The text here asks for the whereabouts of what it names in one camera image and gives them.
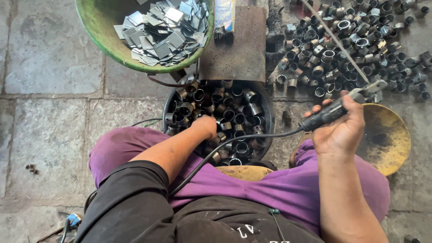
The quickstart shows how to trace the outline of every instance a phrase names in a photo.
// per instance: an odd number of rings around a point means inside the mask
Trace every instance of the welding rod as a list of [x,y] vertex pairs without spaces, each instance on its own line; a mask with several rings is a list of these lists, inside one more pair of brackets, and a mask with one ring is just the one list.
[[354,62],[354,60],[350,56],[350,54],[345,50],[345,48],[343,47],[342,43],[340,43],[340,41],[336,38],[336,36],[333,34],[333,32],[328,28],[328,26],[322,20],[321,16],[312,8],[312,6],[306,0],[301,0],[301,1],[317,17],[317,19],[321,22],[321,24],[324,27],[324,29],[327,32],[327,34],[329,34],[331,36],[331,38],[336,42],[337,46],[339,46],[339,48],[341,49],[341,51],[343,51],[345,53],[345,55],[348,58],[348,60],[354,65],[354,67],[356,68],[356,70],[360,74],[360,76],[362,76],[363,80],[366,81],[367,83],[370,83],[369,80],[368,80],[368,78],[366,77],[366,75],[357,66],[356,62]]

